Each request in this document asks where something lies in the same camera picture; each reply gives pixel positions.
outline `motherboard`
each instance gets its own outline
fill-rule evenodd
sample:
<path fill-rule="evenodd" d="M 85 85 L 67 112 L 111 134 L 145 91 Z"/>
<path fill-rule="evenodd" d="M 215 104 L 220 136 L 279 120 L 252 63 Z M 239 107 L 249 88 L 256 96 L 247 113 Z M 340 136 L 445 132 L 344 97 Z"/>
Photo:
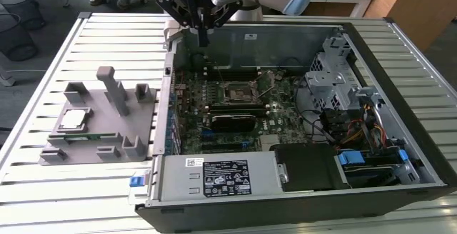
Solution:
<path fill-rule="evenodd" d="M 177 71 L 181 154 L 267 151 L 279 143 L 307 143 L 295 108 L 299 78 L 280 69 Z"/>

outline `floor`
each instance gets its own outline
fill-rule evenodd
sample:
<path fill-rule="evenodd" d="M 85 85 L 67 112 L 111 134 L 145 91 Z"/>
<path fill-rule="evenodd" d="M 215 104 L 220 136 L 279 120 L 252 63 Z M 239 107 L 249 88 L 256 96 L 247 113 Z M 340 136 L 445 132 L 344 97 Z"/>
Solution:
<path fill-rule="evenodd" d="M 71 6 L 64 8 L 64 0 L 37 0 L 40 11 L 47 21 L 47 26 L 32 31 L 31 35 L 39 46 L 39 55 L 25 62 L 11 62 L 0 54 L 0 63 L 5 70 L 45 70 L 53 60 L 68 31 L 72 28 L 79 12 L 124 12 L 116 8 L 116 1 L 93 7 L 88 0 L 71 0 Z M 140 5 L 133 1 L 129 13 L 161 13 L 156 4 L 149 1 L 147 5 Z M 448 29 L 436 40 L 433 46 L 425 52 L 426 57 L 434 64 L 454 88 L 457 88 L 457 23 L 449 24 Z M 15 122 L 24 110 L 35 88 L 41 80 L 44 72 L 12 72 L 16 79 L 13 87 L 0 86 L 0 127 L 13 127 Z M 7 132 L 0 131 L 0 144 L 7 139 Z"/>

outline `blue latch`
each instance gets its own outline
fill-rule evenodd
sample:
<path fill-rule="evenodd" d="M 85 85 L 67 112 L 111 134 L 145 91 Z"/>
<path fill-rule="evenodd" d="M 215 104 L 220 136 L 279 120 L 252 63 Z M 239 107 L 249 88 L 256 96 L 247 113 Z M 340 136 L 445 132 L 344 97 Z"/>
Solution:
<path fill-rule="evenodd" d="M 344 154 L 337 155 L 337 158 L 340 159 L 341 165 L 348 164 L 348 160 L 345 159 Z"/>
<path fill-rule="evenodd" d="M 144 176 L 131 177 L 131 187 L 143 187 L 144 186 Z"/>
<path fill-rule="evenodd" d="M 248 146 L 249 146 L 249 144 L 251 144 L 249 141 L 243 141 L 243 142 L 241 142 L 243 149 L 247 149 Z"/>
<path fill-rule="evenodd" d="M 401 157 L 401 160 L 405 162 L 409 160 L 409 157 L 408 157 L 408 154 L 406 154 L 406 151 L 400 149 L 398 150 L 398 154 L 400 154 L 400 157 Z"/>
<path fill-rule="evenodd" d="M 363 153 L 360 151 L 344 151 L 337 158 L 341 165 L 365 163 Z"/>

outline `black mesh trash can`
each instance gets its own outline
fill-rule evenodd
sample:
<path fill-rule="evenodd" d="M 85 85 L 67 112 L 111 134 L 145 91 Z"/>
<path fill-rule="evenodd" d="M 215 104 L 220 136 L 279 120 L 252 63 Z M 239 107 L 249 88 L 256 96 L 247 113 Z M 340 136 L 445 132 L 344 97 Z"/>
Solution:
<path fill-rule="evenodd" d="M 31 35 L 16 14 L 0 14 L 0 52 L 11 61 L 24 61 L 37 53 Z"/>
<path fill-rule="evenodd" d="M 40 29 L 45 25 L 36 0 L 0 0 L 0 4 L 8 13 L 20 16 L 25 29 Z"/>

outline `slotted metal table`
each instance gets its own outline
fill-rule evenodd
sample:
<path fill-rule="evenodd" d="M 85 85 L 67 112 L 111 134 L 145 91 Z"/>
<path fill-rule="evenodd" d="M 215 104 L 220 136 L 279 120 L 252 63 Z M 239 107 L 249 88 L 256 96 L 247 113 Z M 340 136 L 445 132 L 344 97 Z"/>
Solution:
<path fill-rule="evenodd" d="M 0 150 L 1 233 L 156 233 L 127 199 L 129 177 L 135 171 L 148 169 L 151 161 L 44 167 L 37 160 L 63 109 L 63 90 L 69 81 L 83 81 L 91 89 L 103 88 L 96 80 L 96 69 L 111 65 L 116 68 L 115 78 L 123 81 L 125 88 L 133 88 L 136 83 L 161 87 L 163 30 L 168 19 L 163 14 L 116 13 L 93 13 L 77 19 Z M 457 169 L 457 93 L 397 25 L 384 19 L 364 18 L 271 16 L 265 20 L 353 23 Z M 368 77 L 363 65 L 357 66 Z M 151 141 L 157 117 L 155 115 Z M 417 202 L 380 217 L 213 233 L 457 233 L 456 195 Z"/>

